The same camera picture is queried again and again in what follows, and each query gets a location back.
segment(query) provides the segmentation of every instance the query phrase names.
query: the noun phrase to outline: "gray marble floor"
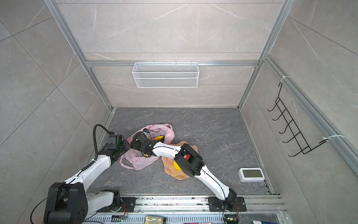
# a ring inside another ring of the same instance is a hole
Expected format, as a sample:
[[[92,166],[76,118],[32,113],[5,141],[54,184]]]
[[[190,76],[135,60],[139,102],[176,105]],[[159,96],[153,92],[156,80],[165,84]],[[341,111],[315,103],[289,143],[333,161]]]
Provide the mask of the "gray marble floor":
[[[210,171],[237,194],[268,194],[266,183],[242,183],[238,170],[257,167],[244,123],[236,108],[117,108],[109,130],[129,137],[149,124],[169,123],[175,138],[196,145]],[[88,192],[119,189],[121,194],[213,194],[196,178],[177,180],[164,172],[161,159],[141,170],[119,162],[105,170]]]

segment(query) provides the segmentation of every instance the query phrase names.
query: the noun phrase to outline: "pink plastic bag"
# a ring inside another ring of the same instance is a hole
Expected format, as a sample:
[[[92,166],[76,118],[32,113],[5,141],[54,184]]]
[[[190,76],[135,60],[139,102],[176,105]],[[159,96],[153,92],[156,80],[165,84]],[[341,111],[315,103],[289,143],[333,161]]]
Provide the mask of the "pink plastic bag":
[[[143,129],[145,129],[145,128],[147,128],[148,130],[155,131],[155,132],[149,132],[149,134],[147,136],[149,139],[154,139],[160,135],[164,135],[164,144],[170,144],[175,136],[173,128],[170,124],[149,125],[149,126],[146,126],[142,129],[140,129],[136,133],[143,131]],[[132,134],[129,138],[127,138],[127,141],[129,142],[129,144],[132,142],[133,136],[136,133]],[[122,163],[123,157],[125,157],[133,165],[133,167],[123,164]],[[119,163],[124,168],[140,170],[140,169],[143,169],[144,167],[154,163],[159,158],[160,158],[160,156],[145,157],[142,155],[142,153],[140,151],[135,150],[135,149],[130,149],[125,154],[123,154],[121,156]]]

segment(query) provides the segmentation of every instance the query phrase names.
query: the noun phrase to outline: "yellow object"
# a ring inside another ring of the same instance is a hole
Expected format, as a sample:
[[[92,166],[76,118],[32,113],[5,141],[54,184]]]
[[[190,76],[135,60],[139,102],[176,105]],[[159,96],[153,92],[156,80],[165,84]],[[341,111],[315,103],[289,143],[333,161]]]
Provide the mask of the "yellow object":
[[[176,163],[176,161],[174,161],[173,166],[174,166],[177,170],[181,170],[180,167],[179,167],[179,165]]]
[[[160,135],[160,136],[158,136],[156,138],[153,138],[153,140],[161,140],[163,137],[164,137],[164,135]]]

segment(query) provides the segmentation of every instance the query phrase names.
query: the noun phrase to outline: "display screen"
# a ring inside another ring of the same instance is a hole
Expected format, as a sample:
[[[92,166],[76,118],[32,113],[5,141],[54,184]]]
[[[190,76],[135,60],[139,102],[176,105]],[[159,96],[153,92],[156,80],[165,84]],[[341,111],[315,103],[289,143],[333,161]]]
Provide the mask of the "display screen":
[[[245,177],[262,177],[260,170],[242,170]]]

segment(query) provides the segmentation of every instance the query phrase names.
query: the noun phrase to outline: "black mounting plate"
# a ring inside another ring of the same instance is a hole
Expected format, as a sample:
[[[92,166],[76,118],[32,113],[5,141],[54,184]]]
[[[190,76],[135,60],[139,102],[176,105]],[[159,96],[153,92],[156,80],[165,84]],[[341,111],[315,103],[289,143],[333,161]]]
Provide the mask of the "black mounting plate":
[[[137,198],[136,197],[122,197],[121,199],[123,200],[123,203],[126,204],[127,212],[133,212],[134,206],[135,206],[135,201],[137,200]],[[97,212],[111,212],[112,209],[113,208],[111,206],[109,206],[109,207],[101,208]],[[124,213],[124,206],[122,206],[117,212]]]
[[[222,204],[225,201],[219,200],[217,197],[208,197],[208,202],[210,211],[223,211]],[[246,203],[243,197],[236,197],[236,206],[238,211],[247,211]],[[234,207],[230,211],[237,211],[237,209]]]

